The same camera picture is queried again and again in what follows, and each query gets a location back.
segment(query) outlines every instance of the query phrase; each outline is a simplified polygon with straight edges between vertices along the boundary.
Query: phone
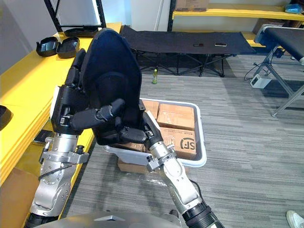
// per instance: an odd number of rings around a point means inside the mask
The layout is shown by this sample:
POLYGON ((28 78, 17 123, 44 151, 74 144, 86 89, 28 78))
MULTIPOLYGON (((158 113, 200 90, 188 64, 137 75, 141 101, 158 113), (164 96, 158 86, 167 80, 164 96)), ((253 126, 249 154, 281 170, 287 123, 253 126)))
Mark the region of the phone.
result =
POLYGON ((41 130, 36 138, 33 140, 33 143, 36 145, 44 145, 47 137, 54 137, 55 133, 48 130, 41 130))
POLYGON ((227 47, 227 43, 214 43, 216 47, 227 47))
POLYGON ((193 44, 193 46, 194 46, 194 47, 203 47, 204 44, 201 44, 201 43, 200 43, 200 44, 193 44))

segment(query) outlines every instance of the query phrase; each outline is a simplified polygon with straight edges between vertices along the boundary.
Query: white power adapter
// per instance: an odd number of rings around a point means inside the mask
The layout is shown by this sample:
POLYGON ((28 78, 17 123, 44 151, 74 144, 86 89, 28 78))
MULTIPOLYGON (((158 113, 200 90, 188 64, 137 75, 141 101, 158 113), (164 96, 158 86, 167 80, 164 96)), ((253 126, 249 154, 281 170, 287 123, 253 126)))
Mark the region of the white power adapter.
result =
POLYGON ((267 76, 260 76, 259 74, 255 75, 250 81, 252 88, 264 89, 266 85, 271 81, 271 78, 267 76))

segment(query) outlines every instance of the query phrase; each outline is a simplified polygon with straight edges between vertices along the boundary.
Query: sf logo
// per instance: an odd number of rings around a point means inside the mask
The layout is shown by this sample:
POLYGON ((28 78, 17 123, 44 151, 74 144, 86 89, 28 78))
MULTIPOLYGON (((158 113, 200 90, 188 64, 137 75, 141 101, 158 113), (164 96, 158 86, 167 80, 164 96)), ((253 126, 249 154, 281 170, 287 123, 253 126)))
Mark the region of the sf logo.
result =
POLYGON ((194 150, 195 149, 195 144, 194 144, 194 139, 192 138, 183 138, 180 141, 180 147, 182 149, 190 149, 190 150, 194 150))

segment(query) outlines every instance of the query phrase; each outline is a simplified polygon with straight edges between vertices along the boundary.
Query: silver metal bracket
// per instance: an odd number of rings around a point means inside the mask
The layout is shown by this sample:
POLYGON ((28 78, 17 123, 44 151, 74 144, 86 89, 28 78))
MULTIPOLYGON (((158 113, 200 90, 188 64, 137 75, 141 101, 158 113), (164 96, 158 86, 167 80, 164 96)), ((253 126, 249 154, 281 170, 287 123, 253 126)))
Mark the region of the silver metal bracket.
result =
POLYGON ((69 162, 73 164, 82 164, 89 159, 88 153, 78 154, 75 152, 58 153, 55 151, 43 152, 42 158, 52 162, 69 162))
POLYGON ((160 159, 158 158, 152 158, 152 156, 148 157, 148 164, 147 164, 147 169, 149 172, 152 172, 154 170, 156 170, 157 168, 159 168, 160 166, 162 166, 168 159, 171 158, 176 158, 176 153, 174 151, 174 145, 169 145, 167 147, 169 153, 166 154, 165 156, 161 157, 160 159))

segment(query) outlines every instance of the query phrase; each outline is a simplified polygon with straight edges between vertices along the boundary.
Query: black cot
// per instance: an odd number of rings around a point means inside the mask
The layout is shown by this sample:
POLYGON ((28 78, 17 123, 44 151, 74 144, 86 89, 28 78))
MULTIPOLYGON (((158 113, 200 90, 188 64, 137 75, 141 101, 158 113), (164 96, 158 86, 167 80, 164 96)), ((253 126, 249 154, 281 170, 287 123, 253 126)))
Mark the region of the black cot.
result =
POLYGON ((222 72, 213 69, 210 64, 235 55, 245 55, 255 53, 254 49, 248 44, 241 32, 158 32, 158 31, 135 31, 134 29, 124 26, 121 35, 128 41, 131 49, 136 55, 143 56, 153 62, 154 66, 163 67, 175 75, 182 75, 191 70, 200 69, 200 75, 204 68, 209 68, 220 76, 222 72), (146 56, 146 53, 175 53, 177 55, 176 72, 164 66, 158 61, 146 56), (204 62, 191 55, 206 55, 204 62), (186 55, 199 65, 179 72, 179 56, 186 55))

